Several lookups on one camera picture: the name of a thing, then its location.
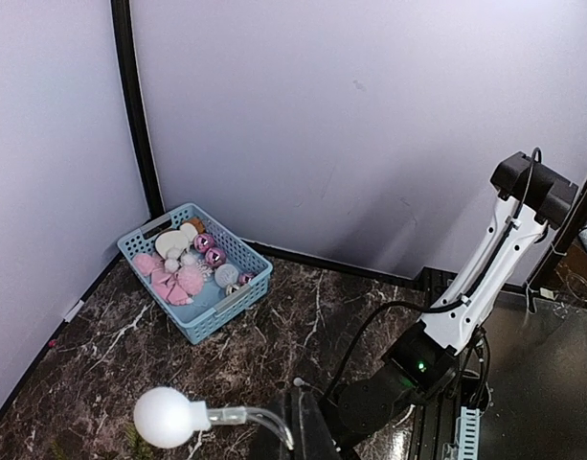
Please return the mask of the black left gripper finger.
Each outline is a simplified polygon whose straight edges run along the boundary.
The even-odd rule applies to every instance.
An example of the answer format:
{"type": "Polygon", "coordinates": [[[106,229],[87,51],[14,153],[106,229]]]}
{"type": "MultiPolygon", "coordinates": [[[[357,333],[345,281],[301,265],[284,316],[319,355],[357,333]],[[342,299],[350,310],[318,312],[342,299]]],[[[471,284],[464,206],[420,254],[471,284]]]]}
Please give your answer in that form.
{"type": "Polygon", "coordinates": [[[292,432],[294,449],[267,428],[261,430],[262,459],[338,459],[327,424],[311,392],[293,388],[276,397],[267,408],[279,415],[292,432]]]}

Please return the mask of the white tape piece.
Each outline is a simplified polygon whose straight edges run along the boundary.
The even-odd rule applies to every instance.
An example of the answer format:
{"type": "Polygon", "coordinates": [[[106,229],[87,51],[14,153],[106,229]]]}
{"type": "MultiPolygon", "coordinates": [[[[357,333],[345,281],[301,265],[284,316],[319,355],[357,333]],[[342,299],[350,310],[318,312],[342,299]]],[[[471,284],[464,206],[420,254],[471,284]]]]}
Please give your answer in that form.
{"type": "Polygon", "coordinates": [[[79,299],[77,303],[65,313],[65,315],[63,316],[63,321],[65,323],[70,323],[76,317],[76,315],[79,313],[83,306],[84,302],[81,299],[79,299]]]}

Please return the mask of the white knitted ball ornament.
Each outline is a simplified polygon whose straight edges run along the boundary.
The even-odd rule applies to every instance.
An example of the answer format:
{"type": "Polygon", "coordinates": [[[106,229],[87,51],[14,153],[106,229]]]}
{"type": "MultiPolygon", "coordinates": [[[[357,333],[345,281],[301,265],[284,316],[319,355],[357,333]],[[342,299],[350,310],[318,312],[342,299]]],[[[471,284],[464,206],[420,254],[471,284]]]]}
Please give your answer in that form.
{"type": "Polygon", "coordinates": [[[221,288],[237,282],[239,271],[233,264],[222,264],[214,271],[214,280],[221,288]]]}

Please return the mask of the white ball string lights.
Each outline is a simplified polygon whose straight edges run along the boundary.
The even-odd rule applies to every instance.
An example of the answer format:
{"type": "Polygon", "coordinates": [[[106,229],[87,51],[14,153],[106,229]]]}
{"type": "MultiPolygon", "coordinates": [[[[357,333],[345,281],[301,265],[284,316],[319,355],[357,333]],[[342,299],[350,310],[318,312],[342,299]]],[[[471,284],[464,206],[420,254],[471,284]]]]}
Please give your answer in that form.
{"type": "Polygon", "coordinates": [[[268,429],[286,449],[294,449],[291,429],[281,416],[268,409],[253,406],[210,408],[204,401],[192,401],[180,391],[166,386],[147,390],[133,408],[136,431],[144,441],[159,449],[178,448],[194,433],[215,426],[248,423],[268,429]]]}

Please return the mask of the pink felt ornament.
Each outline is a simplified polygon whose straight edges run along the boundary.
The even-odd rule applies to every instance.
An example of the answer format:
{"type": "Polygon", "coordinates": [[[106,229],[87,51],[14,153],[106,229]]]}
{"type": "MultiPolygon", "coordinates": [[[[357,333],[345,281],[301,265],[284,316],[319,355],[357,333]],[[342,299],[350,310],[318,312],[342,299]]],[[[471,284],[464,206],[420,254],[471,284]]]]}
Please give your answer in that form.
{"type": "Polygon", "coordinates": [[[169,305],[180,307],[192,303],[191,296],[180,287],[176,277],[163,269],[151,273],[150,286],[158,297],[169,305]]]}

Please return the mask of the pink fluffy pompom ornament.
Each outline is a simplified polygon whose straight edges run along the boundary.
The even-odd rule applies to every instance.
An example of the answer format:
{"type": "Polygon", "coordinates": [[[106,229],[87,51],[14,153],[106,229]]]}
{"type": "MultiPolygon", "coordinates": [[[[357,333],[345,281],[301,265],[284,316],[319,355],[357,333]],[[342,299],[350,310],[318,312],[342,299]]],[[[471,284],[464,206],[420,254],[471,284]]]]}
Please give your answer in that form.
{"type": "Polygon", "coordinates": [[[132,259],[133,265],[142,276],[151,276],[155,271],[164,271],[164,259],[158,254],[136,254],[132,259]]]}
{"type": "Polygon", "coordinates": [[[176,279],[179,287],[189,295],[199,294],[205,284],[203,274],[194,266],[183,266],[176,273],[176,279]]]}

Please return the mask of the white felt ornament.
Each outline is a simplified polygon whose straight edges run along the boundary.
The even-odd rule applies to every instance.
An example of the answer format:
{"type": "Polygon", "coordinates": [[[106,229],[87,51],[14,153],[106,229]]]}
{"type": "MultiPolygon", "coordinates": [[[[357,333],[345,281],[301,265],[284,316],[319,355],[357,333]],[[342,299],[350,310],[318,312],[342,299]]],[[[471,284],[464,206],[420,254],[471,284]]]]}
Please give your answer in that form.
{"type": "Polygon", "coordinates": [[[162,232],[155,240],[156,252],[164,259],[172,249],[184,251],[189,248],[198,235],[196,228],[190,223],[183,223],[178,230],[162,232]]]}

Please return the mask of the brown felt ornament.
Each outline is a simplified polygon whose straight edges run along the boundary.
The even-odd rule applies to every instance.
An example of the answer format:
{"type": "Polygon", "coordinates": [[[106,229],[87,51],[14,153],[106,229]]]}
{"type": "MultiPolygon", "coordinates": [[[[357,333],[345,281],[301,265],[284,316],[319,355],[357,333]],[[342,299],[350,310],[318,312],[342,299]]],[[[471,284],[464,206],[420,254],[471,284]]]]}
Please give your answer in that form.
{"type": "Polygon", "coordinates": [[[199,234],[206,232],[206,227],[203,221],[198,217],[188,219],[187,223],[191,224],[199,234]]]}

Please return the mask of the small green christmas tree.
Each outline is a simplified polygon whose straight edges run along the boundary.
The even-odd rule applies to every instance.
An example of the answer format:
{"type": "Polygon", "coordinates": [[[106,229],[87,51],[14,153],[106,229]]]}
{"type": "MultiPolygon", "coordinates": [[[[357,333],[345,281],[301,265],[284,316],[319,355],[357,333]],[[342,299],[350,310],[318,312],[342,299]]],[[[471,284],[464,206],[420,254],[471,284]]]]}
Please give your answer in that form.
{"type": "MultiPolygon", "coordinates": [[[[126,449],[124,452],[114,450],[98,452],[90,456],[91,459],[116,460],[152,460],[155,458],[153,448],[140,436],[137,429],[132,425],[127,425],[124,430],[126,449]]],[[[56,460],[68,460],[71,456],[56,441],[50,446],[50,454],[56,460]]]]}

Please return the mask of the black corner frame post right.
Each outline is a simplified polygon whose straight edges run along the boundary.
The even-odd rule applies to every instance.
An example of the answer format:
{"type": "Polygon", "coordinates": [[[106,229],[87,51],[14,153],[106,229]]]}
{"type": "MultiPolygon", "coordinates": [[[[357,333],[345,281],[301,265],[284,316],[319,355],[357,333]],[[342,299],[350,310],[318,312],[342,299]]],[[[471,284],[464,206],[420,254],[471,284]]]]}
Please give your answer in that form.
{"type": "Polygon", "coordinates": [[[127,0],[112,0],[110,10],[129,133],[145,202],[150,217],[154,219],[165,213],[165,206],[149,139],[133,36],[131,3],[127,0]]]}

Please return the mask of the light blue plastic basket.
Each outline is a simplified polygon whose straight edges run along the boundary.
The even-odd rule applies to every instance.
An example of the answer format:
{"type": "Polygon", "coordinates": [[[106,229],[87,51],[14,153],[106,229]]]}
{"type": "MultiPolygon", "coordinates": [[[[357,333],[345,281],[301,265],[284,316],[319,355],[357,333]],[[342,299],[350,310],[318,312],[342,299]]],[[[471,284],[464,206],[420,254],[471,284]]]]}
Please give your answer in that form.
{"type": "Polygon", "coordinates": [[[121,237],[118,241],[118,247],[155,302],[193,344],[199,343],[242,311],[250,309],[266,294],[273,270],[271,263],[257,251],[193,203],[183,204],[121,237]],[[192,243],[184,251],[172,249],[168,253],[168,257],[163,258],[166,272],[176,277],[176,273],[183,266],[194,266],[201,271],[205,280],[201,292],[197,295],[191,295],[192,303],[190,305],[175,307],[158,297],[150,286],[150,276],[142,276],[133,265],[132,259],[139,253],[158,254],[154,246],[156,238],[162,232],[180,229],[183,223],[187,223],[187,220],[193,217],[198,217],[203,221],[206,227],[205,233],[214,237],[215,247],[225,251],[227,256],[225,264],[234,265],[238,269],[239,275],[244,272],[254,273],[255,278],[247,285],[242,286],[235,294],[227,296],[225,288],[218,286],[214,280],[215,269],[205,264],[205,253],[197,252],[192,243]]]}

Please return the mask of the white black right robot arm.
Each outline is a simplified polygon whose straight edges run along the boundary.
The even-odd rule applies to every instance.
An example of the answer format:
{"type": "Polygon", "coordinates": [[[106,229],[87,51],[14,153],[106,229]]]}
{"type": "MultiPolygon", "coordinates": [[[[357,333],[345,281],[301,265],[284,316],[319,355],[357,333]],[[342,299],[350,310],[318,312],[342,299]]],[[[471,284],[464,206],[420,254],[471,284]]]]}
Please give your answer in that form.
{"type": "Polygon", "coordinates": [[[391,308],[419,312],[383,355],[368,379],[342,385],[334,377],[320,407],[337,452],[346,455],[411,406],[432,401],[455,386],[461,354],[485,338],[483,325],[495,300],[529,249],[568,216],[577,186],[542,161],[540,148],[516,152],[490,178],[497,191],[485,235],[452,284],[428,307],[391,301],[391,308]]]}

